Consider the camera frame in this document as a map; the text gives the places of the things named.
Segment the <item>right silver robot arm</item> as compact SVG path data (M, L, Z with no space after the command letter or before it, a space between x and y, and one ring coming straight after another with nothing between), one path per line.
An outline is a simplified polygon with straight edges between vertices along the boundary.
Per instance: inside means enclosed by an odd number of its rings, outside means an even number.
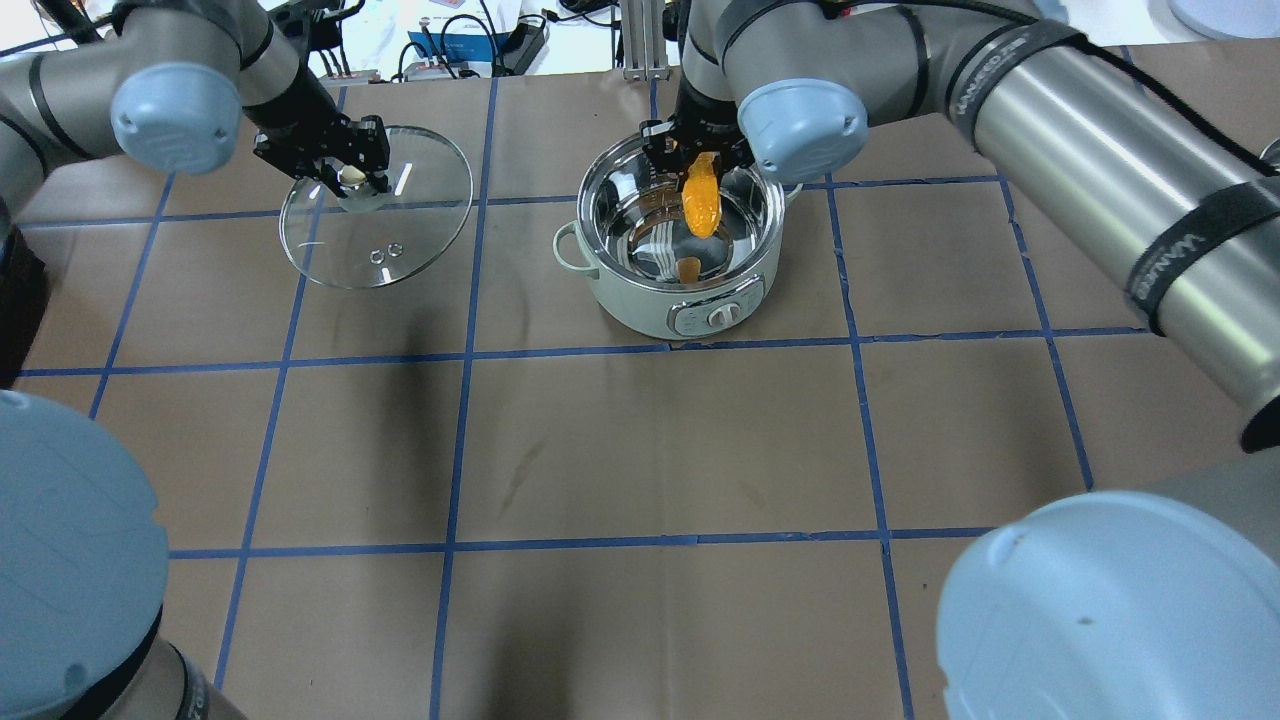
M1224 395L938 117L809 182L744 325L614 361L637 519L567 711L942 719L945 579L991 527L1234 455Z

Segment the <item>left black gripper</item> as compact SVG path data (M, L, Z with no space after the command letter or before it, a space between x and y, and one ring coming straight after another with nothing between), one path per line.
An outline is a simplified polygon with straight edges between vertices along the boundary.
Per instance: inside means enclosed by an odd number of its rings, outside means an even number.
M390 192L384 120L379 115L351 119L315 76L296 76L282 95L253 105L252 123L259 128L253 154L294 179L308 178L310 199L317 199L321 190L334 199L346 197L340 168L330 165L332 160L364 173L375 193Z

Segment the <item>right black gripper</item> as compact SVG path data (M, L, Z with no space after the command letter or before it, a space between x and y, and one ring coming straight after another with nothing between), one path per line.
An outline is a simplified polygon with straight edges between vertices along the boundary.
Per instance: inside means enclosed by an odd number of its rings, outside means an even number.
M755 158L737 123L737 105L678 86L675 110L664 120L640 124L643 151L653 169L686 181L704 152L716 158L716 176L751 167Z

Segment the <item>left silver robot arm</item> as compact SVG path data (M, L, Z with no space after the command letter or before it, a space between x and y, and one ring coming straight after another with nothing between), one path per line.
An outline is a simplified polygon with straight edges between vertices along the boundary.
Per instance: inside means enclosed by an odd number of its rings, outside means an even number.
M169 539L93 419L175 176L387 164L305 60L302 1L115 1L106 38L3 59L3 716L241 719L163 634Z

